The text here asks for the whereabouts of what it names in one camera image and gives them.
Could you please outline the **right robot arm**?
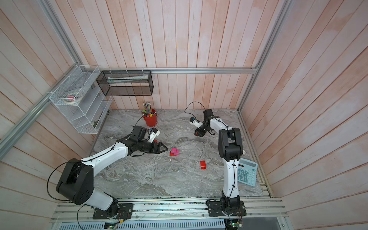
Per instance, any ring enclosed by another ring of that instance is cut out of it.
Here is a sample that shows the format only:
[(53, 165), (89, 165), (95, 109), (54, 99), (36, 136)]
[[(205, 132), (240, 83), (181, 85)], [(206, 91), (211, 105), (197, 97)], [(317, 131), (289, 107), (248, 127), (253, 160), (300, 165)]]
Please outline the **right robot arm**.
[(224, 164), (224, 186), (220, 205), (223, 213), (232, 214), (240, 209), (241, 204), (237, 179), (238, 166), (243, 154), (241, 131), (228, 126), (219, 116), (215, 116), (211, 109), (204, 110), (203, 114), (202, 122), (192, 117), (190, 123), (196, 127), (195, 136), (204, 137), (206, 133), (218, 134), (218, 153)]

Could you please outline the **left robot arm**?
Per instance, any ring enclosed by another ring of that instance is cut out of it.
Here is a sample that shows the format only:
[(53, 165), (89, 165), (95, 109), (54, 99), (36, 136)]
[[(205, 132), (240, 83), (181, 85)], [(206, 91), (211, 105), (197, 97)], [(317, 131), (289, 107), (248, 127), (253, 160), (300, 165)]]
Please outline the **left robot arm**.
[(94, 178), (103, 169), (127, 156), (134, 156), (134, 152), (142, 155), (161, 154), (168, 148), (155, 139), (160, 135), (154, 128), (149, 134), (147, 129), (134, 126), (127, 136), (118, 139), (115, 143), (90, 157), (66, 162), (56, 191), (76, 205), (86, 205), (104, 212), (108, 218), (114, 218), (119, 212), (116, 198), (94, 188)]

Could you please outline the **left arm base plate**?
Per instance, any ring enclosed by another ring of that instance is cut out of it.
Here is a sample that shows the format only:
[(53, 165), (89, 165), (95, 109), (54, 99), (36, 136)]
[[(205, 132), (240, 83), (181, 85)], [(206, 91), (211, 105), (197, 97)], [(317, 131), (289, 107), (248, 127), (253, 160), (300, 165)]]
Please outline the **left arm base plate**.
[(116, 203), (106, 211), (96, 208), (93, 219), (130, 219), (133, 207), (132, 203)]

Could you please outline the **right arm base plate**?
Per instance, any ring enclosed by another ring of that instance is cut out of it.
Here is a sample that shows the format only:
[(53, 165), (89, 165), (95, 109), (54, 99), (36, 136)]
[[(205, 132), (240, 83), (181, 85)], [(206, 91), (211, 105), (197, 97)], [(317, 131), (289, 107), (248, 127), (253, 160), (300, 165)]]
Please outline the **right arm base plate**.
[(224, 208), (220, 201), (213, 199), (207, 200), (206, 205), (208, 207), (208, 213), (210, 217), (222, 217), (222, 216), (246, 216), (245, 205), (243, 201), (240, 201), (239, 206)]

